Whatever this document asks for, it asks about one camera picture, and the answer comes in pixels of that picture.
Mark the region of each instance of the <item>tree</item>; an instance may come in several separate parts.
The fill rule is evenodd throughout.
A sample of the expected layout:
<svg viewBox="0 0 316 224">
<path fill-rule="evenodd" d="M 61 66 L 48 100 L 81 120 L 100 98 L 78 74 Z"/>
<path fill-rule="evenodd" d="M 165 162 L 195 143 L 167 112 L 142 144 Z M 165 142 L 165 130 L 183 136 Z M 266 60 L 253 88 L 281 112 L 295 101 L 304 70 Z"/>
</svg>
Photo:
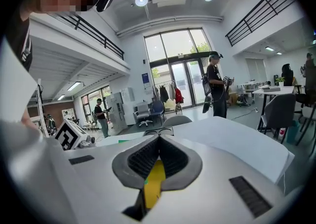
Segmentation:
<svg viewBox="0 0 316 224">
<path fill-rule="evenodd" d="M 152 73 L 153 73 L 153 77 L 154 77 L 154 78 L 160 77 L 160 74 L 159 74 L 159 72 L 158 72 L 158 68 L 153 68 L 153 69 L 152 69 Z"/>
<path fill-rule="evenodd" d="M 209 47 L 208 44 L 206 42 L 201 43 L 200 45 L 197 45 L 197 50 L 198 52 L 208 52 L 209 51 Z M 194 48 L 194 45 L 192 46 L 190 53 L 195 53 L 196 50 Z"/>
</svg>

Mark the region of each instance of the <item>hanging clothes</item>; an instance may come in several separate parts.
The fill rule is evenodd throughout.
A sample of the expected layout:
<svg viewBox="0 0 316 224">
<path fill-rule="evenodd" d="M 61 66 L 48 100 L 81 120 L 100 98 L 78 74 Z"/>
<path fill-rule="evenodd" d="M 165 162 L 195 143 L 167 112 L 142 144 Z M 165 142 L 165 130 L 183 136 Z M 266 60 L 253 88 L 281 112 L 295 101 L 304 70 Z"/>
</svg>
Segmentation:
<svg viewBox="0 0 316 224">
<path fill-rule="evenodd" d="M 156 97 L 157 97 L 157 101 L 160 100 L 160 94 L 159 94 L 159 90 L 155 87 L 155 92 L 156 92 Z"/>
<path fill-rule="evenodd" d="M 163 103 L 166 103 L 169 99 L 168 92 L 165 86 L 160 86 L 160 99 Z"/>
<path fill-rule="evenodd" d="M 174 100 L 176 98 L 176 92 L 174 90 L 173 84 L 169 85 L 169 94 L 170 94 L 170 99 Z"/>
<path fill-rule="evenodd" d="M 176 88 L 175 93 L 176 93 L 176 98 L 175 98 L 176 103 L 183 103 L 183 96 L 181 94 L 181 91 L 178 88 Z"/>
</svg>

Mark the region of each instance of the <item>pants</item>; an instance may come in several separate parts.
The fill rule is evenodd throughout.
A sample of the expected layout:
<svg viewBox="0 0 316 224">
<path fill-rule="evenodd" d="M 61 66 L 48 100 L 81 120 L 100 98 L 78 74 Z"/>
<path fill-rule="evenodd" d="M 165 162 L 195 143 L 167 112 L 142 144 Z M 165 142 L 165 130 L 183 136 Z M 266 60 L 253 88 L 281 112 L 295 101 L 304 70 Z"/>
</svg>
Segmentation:
<svg viewBox="0 0 316 224">
<path fill-rule="evenodd" d="M 101 126 L 102 126 L 102 133 L 103 133 L 103 136 L 104 136 L 104 138 L 106 138 L 106 137 L 108 137 L 109 136 L 109 134 L 108 134 L 108 129 L 109 129 L 109 127 L 108 127 L 108 121 L 107 121 L 107 119 L 98 119 L 98 121 L 99 121 L 99 123 L 101 124 Z"/>
<path fill-rule="evenodd" d="M 222 92 L 213 93 L 213 116 L 226 118 L 227 115 L 227 104 L 226 104 L 226 95 Z"/>
</svg>

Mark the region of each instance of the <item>table leg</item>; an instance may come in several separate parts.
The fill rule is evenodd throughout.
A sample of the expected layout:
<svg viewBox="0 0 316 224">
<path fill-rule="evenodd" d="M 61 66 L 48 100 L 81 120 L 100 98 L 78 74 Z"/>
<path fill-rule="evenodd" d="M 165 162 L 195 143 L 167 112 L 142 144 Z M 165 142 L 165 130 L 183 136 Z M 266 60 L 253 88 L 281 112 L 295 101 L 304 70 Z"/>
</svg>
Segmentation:
<svg viewBox="0 0 316 224">
<path fill-rule="evenodd" d="M 267 103 L 267 95 L 264 95 L 263 97 L 263 106 L 262 106 L 262 112 L 261 112 L 261 116 L 265 114 L 265 108 L 266 108 L 266 103 Z M 257 130 L 260 130 L 261 129 L 261 125 L 262 125 L 262 119 L 261 119 L 261 116 L 260 116 L 260 121 L 259 121 L 259 125 L 257 127 Z"/>
</svg>

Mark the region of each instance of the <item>black t-shirt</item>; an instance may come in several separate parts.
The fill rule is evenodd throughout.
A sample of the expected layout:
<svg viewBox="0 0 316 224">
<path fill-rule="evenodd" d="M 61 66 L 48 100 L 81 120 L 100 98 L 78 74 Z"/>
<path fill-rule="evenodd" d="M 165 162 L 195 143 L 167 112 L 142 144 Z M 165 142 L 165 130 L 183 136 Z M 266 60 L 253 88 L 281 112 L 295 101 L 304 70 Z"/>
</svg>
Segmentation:
<svg viewBox="0 0 316 224">
<path fill-rule="evenodd" d="M 22 65 L 29 71 L 32 63 L 32 42 L 30 39 L 30 19 L 22 21 L 19 10 L 13 14 L 7 30 L 6 39 Z"/>
<path fill-rule="evenodd" d="M 218 68 L 213 65 L 208 65 L 207 67 L 207 77 L 208 80 L 219 80 L 221 81 L 221 75 L 219 74 Z M 223 92 L 224 85 L 221 84 L 211 84 L 212 93 L 218 94 Z"/>
<path fill-rule="evenodd" d="M 97 114 L 97 113 L 101 113 L 101 112 L 103 112 L 102 108 L 100 106 L 96 105 L 95 108 L 94 108 L 94 113 Z M 105 115 L 104 114 L 102 114 L 100 116 L 97 116 L 97 117 L 98 117 L 98 119 L 105 119 Z"/>
</svg>

